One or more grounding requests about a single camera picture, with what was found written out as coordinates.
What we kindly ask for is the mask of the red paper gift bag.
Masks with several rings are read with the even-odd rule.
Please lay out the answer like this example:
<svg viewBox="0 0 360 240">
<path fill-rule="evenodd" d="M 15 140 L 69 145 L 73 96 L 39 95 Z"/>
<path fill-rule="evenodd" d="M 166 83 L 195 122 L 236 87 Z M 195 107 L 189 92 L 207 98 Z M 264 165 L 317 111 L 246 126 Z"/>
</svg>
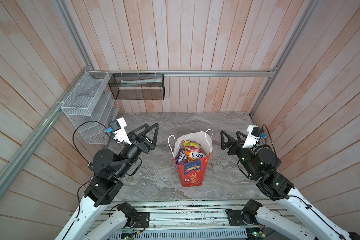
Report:
<svg viewBox="0 0 360 240">
<path fill-rule="evenodd" d="M 176 139 L 175 136 L 173 135 L 168 137 L 168 145 L 173 155 L 173 159 L 183 187 L 194 187 L 194 186 L 202 185 L 206 168 L 211 153 L 213 151 L 213 144 L 212 144 L 213 134 L 214 131 L 208 129 L 205 132 L 200 131 L 196 133 L 183 135 L 178 139 Z M 197 142 L 199 145 L 201 145 L 203 151 L 206 154 L 206 157 L 194 162 L 188 162 L 183 166 L 178 166 L 176 164 L 175 157 L 177 156 L 180 149 L 184 149 L 182 145 L 182 141 L 184 140 L 194 141 Z"/>
</svg>

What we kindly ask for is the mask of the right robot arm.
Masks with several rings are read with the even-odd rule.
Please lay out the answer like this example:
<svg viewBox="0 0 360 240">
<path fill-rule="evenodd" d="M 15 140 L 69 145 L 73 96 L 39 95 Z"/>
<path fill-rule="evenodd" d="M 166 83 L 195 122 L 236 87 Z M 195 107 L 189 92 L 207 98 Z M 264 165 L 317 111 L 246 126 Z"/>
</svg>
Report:
<svg viewBox="0 0 360 240">
<path fill-rule="evenodd" d="M 359 234 L 348 232 L 329 220 L 277 171 L 282 161 L 274 145 L 260 144 L 261 139 L 266 138 L 267 129 L 250 125 L 246 134 L 238 131 L 235 138 L 221 131 L 221 148 L 238 158 L 240 172 L 255 181 L 266 197 L 283 206 L 301 223 L 296 224 L 255 200 L 249 200 L 241 210 L 242 222 L 272 228 L 290 240 L 360 240 Z"/>
</svg>

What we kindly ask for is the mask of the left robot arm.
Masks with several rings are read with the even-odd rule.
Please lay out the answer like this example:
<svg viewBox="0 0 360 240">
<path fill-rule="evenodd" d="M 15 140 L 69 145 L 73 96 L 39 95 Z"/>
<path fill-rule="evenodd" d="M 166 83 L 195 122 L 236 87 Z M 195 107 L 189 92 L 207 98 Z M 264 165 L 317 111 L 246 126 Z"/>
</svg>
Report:
<svg viewBox="0 0 360 240">
<path fill-rule="evenodd" d="M 90 231 L 98 216 L 112 203 L 123 187 L 121 178 L 128 175 L 134 163 L 142 163 L 141 153 L 149 153 L 157 145 L 160 125 L 144 124 L 129 133 L 125 131 L 126 121 L 119 118 L 105 127 L 105 134 L 117 143 L 124 145 L 120 153 L 103 149 L 98 151 L 89 169 L 94 173 L 83 184 L 84 195 L 78 198 L 79 205 L 67 224 L 58 234 L 58 240 L 107 240 L 115 232 L 128 228 L 132 233 L 123 237 L 132 240 L 149 227 L 150 214 L 138 213 L 129 203 L 115 205 L 109 212 L 109 218 Z"/>
</svg>

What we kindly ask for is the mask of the purple Fox's berries candy bag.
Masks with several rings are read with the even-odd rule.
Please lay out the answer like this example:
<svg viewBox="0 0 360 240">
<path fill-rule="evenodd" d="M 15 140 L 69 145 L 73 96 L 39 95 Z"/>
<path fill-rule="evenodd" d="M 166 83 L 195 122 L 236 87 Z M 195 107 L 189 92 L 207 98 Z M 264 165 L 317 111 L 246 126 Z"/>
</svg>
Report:
<svg viewBox="0 0 360 240">
<path fill-rule="evenodd" d="M 175 161 L 178 166 L 183 166 L 188 163 L 189 159 L 184 149 L 179 150 L 177 156 L 175 157 Z"/>
</svg>

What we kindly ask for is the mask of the orange Fox's fruits candy bag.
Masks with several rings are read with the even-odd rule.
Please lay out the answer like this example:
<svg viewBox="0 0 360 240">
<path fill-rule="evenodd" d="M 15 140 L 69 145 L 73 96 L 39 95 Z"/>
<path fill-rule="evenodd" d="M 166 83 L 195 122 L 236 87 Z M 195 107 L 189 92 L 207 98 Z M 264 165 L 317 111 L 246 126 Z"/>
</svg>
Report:
<svg viewBox="0 0 360 240">
<path fill-rule="evenodd" d="M 197 142 L 184 140 L 182 141 L 182 145 L 186 152 L 187 158 L 189 159 L 189 162 L 194 162 L 206 157 L 202 146 L 199 145 Z"/>
</svg>

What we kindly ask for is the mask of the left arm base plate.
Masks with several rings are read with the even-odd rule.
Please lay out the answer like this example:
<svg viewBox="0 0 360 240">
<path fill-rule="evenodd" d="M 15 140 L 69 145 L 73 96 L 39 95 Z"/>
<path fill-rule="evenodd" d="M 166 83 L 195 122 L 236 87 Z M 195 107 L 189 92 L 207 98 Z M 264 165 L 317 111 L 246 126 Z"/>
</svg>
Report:
<svg viewBox="0 0 360 240">
<path fill-rule="evenodd" d="M 124 228 L 142 228 L 147 229 L 150 223 L 150 213 L 149 212 L 137 212 L 132 214 L 131 217 L 128 218 L 126 225 Z"/>
</svg>

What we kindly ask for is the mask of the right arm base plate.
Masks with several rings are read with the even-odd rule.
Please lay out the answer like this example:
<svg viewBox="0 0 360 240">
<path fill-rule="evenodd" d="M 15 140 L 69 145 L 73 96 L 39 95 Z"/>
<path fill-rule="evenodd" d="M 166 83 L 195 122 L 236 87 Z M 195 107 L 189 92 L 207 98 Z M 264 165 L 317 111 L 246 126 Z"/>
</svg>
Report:
<svg viewBox="0 0 360 240">
<path fill-rule="evenodd" d="M 256 214 L 248 211 L 243 210 L 232 210 L 226 209 L 225 213 L 228 217 L 229 225 L 230 226 L 262 226 L 256 220 Z"/>
</svg>

